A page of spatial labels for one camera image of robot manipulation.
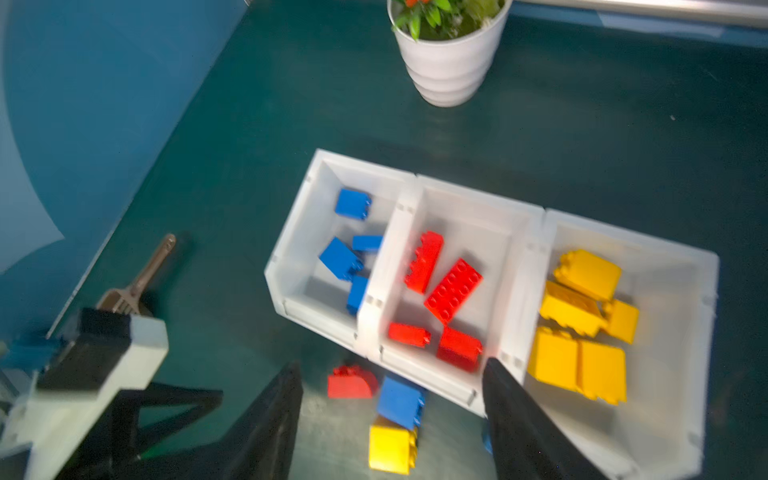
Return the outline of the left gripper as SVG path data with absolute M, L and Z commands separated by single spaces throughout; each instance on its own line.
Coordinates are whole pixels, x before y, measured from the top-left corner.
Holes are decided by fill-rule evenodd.
M 151 448 L 216 410 L 221 390 L 152 382 L 121 390 L 58 474 L 60 479 L 126 479 Z

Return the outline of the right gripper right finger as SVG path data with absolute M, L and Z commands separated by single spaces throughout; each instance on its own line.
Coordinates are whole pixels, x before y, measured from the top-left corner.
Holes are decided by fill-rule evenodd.
M 496 358 L 486 362 L 482 392 L 499 479 L 603 479 Z

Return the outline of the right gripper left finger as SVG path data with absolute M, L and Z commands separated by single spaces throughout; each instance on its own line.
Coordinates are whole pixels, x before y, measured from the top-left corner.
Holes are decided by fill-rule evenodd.
M 303 398 L 301 370 L 289 363 L 218 441 L 143 463 L 145 479 L 286 479 Z

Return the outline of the yellow lego brick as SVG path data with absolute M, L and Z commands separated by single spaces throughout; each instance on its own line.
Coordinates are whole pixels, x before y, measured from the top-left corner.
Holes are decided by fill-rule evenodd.
M 578 342 L 563 330 L 538 327 L 527 372 L 537 381 L 578 392 Z

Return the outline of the red lego bottom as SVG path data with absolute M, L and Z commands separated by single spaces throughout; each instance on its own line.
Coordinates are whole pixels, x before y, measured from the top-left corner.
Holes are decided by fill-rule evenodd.
M 478 368 L 483 353 L 483 344 L 477 338 L 459 330 L 445 327 L 440 337 L 437 358 L 472 373 Z

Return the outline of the small red lego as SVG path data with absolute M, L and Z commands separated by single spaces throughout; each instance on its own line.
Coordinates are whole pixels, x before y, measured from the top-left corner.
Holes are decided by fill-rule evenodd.
M 390 340 L 418 348 L 431 343 L 431 332 L 425 328 L 402 323 L 391 323 L 388 328 Z

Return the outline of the small yellow lego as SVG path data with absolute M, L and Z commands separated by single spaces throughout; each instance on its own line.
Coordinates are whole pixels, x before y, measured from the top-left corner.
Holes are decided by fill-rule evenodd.
M 605 320 L 603 330 L 616 339 L 633 344 L 639 309 L 614 298 L 602 305 L 602 312 Z

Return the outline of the blue lego brick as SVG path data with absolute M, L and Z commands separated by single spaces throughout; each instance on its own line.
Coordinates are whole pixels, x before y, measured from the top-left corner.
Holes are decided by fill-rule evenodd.
M 363 261 L 338 237 L 319 255 L 322 264 L 339 280 L 352 281 L 364 267 Z

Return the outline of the long red lego brick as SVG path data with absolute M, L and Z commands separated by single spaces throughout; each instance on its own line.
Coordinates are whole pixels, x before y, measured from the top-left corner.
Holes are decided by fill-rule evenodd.
M 482 280 L 483 276 L 474 267 L 459 258 L 427 296 L 424 306 L 443 325 L 447 325 Z

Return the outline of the small dark blue lego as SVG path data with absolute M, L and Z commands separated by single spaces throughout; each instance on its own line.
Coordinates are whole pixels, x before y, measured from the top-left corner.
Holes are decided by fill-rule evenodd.
M 383 242 L 382 235 L 356 235 L 352 240 L 352 249 L 359 252 L 378 252 Z

